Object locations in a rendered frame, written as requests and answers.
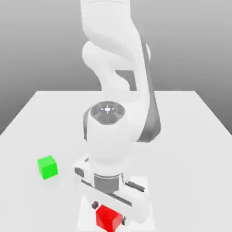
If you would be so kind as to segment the small red cube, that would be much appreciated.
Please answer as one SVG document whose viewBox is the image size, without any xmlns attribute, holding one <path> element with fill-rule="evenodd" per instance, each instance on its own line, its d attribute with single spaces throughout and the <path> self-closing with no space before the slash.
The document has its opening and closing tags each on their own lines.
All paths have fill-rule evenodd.
<svg viewBox="0 0 232 232">
<path fill-rule="evenodd" d="M 107 232 L 115 232 L 123 219 L 120 213 L 101 205 L 96 211 L 96 224 Z"/>
</svg>

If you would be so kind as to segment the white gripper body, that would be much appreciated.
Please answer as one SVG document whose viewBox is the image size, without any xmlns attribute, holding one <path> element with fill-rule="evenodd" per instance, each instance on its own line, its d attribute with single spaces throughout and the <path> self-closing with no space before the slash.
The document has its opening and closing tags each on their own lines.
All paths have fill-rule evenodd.
<svg viewBox="0 0 232 232">
<path fill-rule="evenodd" d="M 81 180 L 81 186 L 84 193 L 92 201 L 98 201 L 127 219 L 143 223 L 150 214 L 150 200 L 146 191 L 141 192 L 125 185 L 123 182 L 120 182 L 119 190 L 114 193 L 103 193 L 83 179 Z"/>
</svg>

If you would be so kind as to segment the small green cube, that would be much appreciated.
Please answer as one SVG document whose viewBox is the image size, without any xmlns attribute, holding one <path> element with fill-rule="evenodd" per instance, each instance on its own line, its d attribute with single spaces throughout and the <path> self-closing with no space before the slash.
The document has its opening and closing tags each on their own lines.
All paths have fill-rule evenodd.
<svg viewBox="0 0 232 232">
<path fill-rule="evenodd" d="M 37 160 L 39 173 L 43 179 L 51 178 L 58 175 L 57 163 L 53 156 L 48 155 L 46 157 Z"/>
</svg>

